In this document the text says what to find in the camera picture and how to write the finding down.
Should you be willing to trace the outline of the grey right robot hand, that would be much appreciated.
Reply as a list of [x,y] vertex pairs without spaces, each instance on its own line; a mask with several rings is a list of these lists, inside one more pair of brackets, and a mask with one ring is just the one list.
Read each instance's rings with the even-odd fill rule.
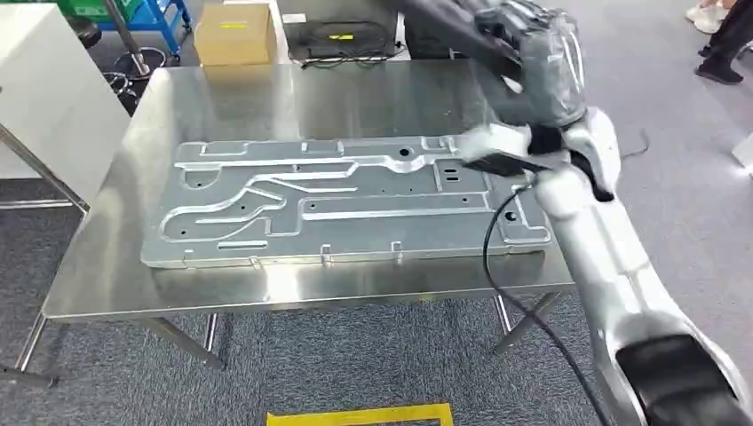
[[479,32],[510,46],[519,67],[479,59],[474,77],[500,121],[513,126],[564,127],[585,113],[583,56],[577,22],[562,9],[533,1],[500,1],[475,13]]

